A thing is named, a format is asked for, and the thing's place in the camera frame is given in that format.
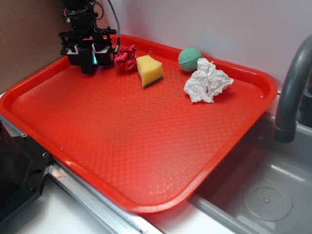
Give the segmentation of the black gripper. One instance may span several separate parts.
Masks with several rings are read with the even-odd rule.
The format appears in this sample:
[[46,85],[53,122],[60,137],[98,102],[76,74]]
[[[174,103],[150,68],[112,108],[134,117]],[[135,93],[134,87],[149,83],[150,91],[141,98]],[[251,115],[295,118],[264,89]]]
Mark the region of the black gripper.
[[80,66],[78,48],[92,48],[94,64],[99,66],[111,66],[117,54],[117,45],[113,48],[111,35],[117,34],[117,30],[110,27],[92,29],[86,35],[78,35],[74,30],[60,32],[62,49],[61,55],[66,55],[71,65]]

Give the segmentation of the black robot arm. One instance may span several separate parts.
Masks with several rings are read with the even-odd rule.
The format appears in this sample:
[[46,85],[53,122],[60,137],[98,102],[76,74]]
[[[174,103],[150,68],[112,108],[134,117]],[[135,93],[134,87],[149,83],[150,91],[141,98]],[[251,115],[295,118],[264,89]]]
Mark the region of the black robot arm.
[[114,64],[120,46],[120,26],[99,28],[97,21],[104,17],[104,9],[97,0],[64,0],[63,18],[71,25],[60,32],[62,49],[71,65],[86,70]]

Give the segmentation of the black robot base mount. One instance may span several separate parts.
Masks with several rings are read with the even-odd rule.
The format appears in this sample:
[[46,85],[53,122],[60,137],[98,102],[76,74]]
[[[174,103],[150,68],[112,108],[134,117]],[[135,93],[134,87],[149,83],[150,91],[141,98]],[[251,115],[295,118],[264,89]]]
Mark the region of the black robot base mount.
[[0,124],[0,222],[42,194],[52,157],[29,136],[11,136]]

